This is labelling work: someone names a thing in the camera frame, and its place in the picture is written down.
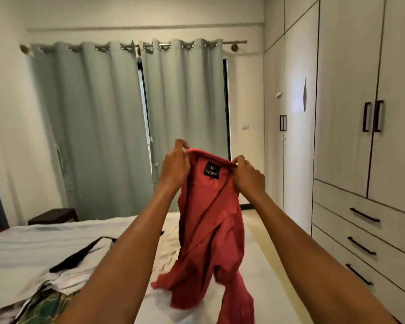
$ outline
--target curtain rod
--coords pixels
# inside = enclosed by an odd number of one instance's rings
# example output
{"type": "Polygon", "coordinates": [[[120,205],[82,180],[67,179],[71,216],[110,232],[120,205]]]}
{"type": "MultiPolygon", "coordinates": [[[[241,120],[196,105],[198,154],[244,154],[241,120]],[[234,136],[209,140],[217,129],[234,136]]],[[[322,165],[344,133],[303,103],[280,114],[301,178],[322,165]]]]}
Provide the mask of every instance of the curtain rod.
{"type": "MultiPolygon", "coordinates": [[[[238,45],[237,44],[247,44],[248,41],[247,40],[237,40],[237,41],[224,41],[223,44],[232,44],[231,46],[231,50],[233,52],[237,52],[238,51],[238,45]]],[[[193,43],[184,43],[184,45],[192,45],[193,43]]],[[[160,47],[170,47],[171,43],[159,43],[160,47]]],[[[25,46],[24,44],[20,44],[20,49],[24,54],[29,54],[31,48],[25,46]]],[[[143,48],[146,47],[153,47],[153,44],[144,44],[143,48]]],[[[77,50],[79,48],[79,45],[72,45],[69,46],[70,50],[77,50]]],[[[138,55],[141,55],[140,53],[140,45],[139,44],[122,44],[121,48],[126,50],[126,49],[133,49],[133,48],[138,48],[138,55]]],[[[48,49],[52,49],[52,47],[42,47],[43,50],[48,50],[48,49]]],[[[109,49],[108,44],[105,45],[95,45],[95,49],[97,49],[98,51],[107,51],[109,49]]]]}

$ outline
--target white bed sheet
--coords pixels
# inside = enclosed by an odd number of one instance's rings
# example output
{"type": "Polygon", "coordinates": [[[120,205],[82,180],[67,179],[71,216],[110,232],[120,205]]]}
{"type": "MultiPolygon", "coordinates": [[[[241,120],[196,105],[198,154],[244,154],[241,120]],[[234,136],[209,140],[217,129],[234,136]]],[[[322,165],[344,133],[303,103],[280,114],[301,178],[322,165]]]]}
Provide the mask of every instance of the white bed sheet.
{"type": "MultiPolygon", "coordinates": [[[[178,213],[169,213],[164,229],[170,231],[177,227],[178,218],[178,213]]],[[[134,219],[135,217],[128,217],[32,225],[15,227],[0,233],[0,307],[18,299],[18,295],[42,273],[98,237],[118,238],[134,219]]],[[[247,227],[240,273],[254,298],[257,324],[300,323],[279,278],[272,271],[247,227]]],[[[169,292],[151,291],[144,298],[136,323],[215,324],[223,292],[223,286],[212,280],[203,302],[197,308],[180,311],[169,307],[169,292]]]]}

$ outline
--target tile floor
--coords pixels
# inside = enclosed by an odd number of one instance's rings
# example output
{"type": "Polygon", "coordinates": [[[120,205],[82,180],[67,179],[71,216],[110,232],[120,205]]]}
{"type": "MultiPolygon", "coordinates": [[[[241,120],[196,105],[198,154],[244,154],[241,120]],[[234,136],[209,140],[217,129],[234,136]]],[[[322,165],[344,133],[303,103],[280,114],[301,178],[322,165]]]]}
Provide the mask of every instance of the tile floor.
{"type": "Polygon", "coordinates": [[[308,311],[306,310],[302,301],[298,297],[297,293],[292,287],[291,282],[288,279],[288,276],[286,275],[281,260],[279,259],[278,253],[276,252],[275,246],[273,245],[269,233],[264,227],[263,222],[259,218],[259,215],[255,210],[244,210],[242,213],[243,213],[243,221],[250,229],[252,236],[254,237],[255,241],[261,248],[271,268],[277,274],[280,281],[282,282],[285,292],[288,298],[291,300],[291,303],[295,308],[302,324],[313,324],[313,321],[310,318],[308,311]]]}

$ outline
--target hand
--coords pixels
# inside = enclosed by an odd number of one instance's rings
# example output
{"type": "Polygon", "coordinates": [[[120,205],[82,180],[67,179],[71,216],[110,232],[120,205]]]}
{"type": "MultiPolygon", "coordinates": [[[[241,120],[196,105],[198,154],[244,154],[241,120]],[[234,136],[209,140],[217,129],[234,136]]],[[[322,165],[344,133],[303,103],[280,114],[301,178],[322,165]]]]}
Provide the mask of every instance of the hand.
{"type": "Polygon", "coordinates": [[[234,184],[241,194],[250,202],[259,195],[265,194],[265,177],[255,169],[242,155],[236,157],[233,163],[237,164],[234,169],[234,184]]]}
{"type": "Polygon", "coordinates": [[[171,189],[173,196],[183,185],[190,170],[189,154],[184,155],[183,148],[189,149],[189,144],[177,139],[174,149],[165,156],[159,177],[158,186],[171,189]]]}

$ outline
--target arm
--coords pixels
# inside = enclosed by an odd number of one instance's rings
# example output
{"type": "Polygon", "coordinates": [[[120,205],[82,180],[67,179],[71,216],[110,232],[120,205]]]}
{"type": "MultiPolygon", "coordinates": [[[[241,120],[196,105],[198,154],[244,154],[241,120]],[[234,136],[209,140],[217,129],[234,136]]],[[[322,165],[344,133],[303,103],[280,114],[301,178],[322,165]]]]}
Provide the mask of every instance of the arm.
{"type": "Polygon", "coordinates": [[[146,209],[105,255],[58,324],[133,323],[149,284],[157,244],[170,204],[189,174],[189,148],[176,140],[166,155],[146,209]]]}
{"type": "Polygon", "coordinates": [[[238,156],[234,181],[255,207],[282,265],[315,323],[396,324],[367,287],[332,258],[265,193],[264,175],[238,156]]]}

